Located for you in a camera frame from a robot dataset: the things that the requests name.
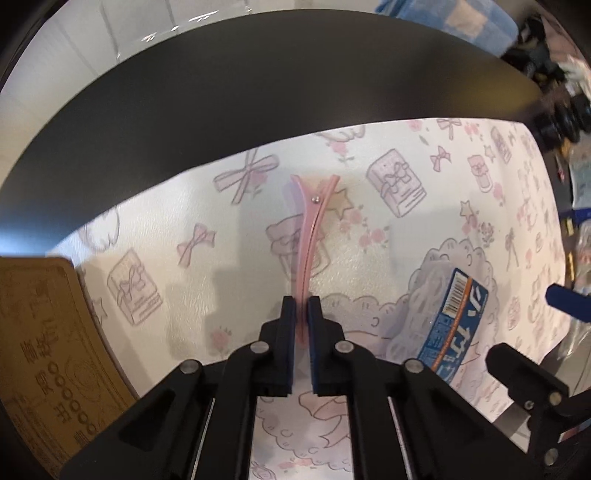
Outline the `blue labelled plastic packet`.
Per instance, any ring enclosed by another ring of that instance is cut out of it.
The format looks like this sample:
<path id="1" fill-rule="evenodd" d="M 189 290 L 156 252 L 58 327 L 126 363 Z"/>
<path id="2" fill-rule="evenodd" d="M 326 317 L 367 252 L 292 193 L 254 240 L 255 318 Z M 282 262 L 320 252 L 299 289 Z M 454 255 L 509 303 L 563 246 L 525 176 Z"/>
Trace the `blue labelled plastic packet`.
<path id="1" fill-rule="evenodd" d="M 426 263 L 416 272 L 403 305 L 401 333 L 385 358 L 402 364 L 418 359 L 451 383 L 470 355 L 478 329 L 498 310 L 494 289 L 449 260 Z"/>

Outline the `blue checked folded towel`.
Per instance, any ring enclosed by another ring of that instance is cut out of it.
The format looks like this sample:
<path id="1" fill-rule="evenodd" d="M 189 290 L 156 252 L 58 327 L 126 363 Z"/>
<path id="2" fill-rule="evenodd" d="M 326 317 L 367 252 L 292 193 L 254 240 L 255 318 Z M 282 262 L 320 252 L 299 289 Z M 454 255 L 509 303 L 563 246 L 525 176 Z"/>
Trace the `blue checked folded towel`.
<path id="1" fill-rule="evenodd" d="M 382 1 L 376 13 L 439 30 L 497 57 L 519 34 L 512 17 L 489 0 Z"/>

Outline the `pink patterned table mat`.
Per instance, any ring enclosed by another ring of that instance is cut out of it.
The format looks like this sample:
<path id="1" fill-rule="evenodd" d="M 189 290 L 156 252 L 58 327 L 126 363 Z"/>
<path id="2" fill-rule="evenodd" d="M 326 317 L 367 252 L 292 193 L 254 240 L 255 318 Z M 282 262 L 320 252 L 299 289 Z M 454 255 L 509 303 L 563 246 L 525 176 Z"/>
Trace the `pink patterned table mat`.
<path id="1" fill-rule="evenodd" d="M 523 124 L 423 119 L 263 145 L 194 168 L 105 212 L 55 248 L 79 269 L 131 385 L 146 393 L 187 358 L 252 342 L 294 291 L 304 203 L 339 177 L 318 232 L 311 294 L 377 357 L 420 353 L 460 270 L 486 288 L 444 377 L 487 419 L 509 406 L 485 367 L 507 343 L 541 361 L 569 320 L 545 300 L 565 275 L 556 202 Z"/>

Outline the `open cardboard box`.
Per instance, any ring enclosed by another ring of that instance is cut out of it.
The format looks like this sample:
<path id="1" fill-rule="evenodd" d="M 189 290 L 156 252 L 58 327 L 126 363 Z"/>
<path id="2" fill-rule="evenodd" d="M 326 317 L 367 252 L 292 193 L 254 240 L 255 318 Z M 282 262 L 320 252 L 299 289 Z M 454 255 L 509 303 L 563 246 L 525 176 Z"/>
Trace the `open cardboard box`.
<path id="1" fill-rule="evenodd" d="M 65 463 L 135 401 L 65 258 L 1 260 L 1 404 L 34 458 Z"/>

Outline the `pink hair clip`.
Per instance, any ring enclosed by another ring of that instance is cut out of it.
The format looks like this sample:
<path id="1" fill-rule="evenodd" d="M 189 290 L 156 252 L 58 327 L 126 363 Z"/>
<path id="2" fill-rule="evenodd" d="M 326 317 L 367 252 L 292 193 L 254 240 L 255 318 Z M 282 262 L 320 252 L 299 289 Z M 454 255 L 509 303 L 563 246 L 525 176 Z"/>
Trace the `pink hair clip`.
<path id="1" fill-rule="evenodd" d="M 318 235 L 321 231 L 325 210 L 329 206 L 329 201 L 331 201 L 340 179 L 341 177 L 338 175 L 332 175 L 318 183 L 317 187 L 311 188 L 300 176 L 293 176 L 304 207 L 300 240 L 298 240 L 297 246 L 297 273 L 295 273 L 294 284 L 294 301 L 297 307 L 295 337 L 301 346 L 308 344 L 307 305 L 308 298 L 310 298 L 311 270 L 314 266 Z"/>

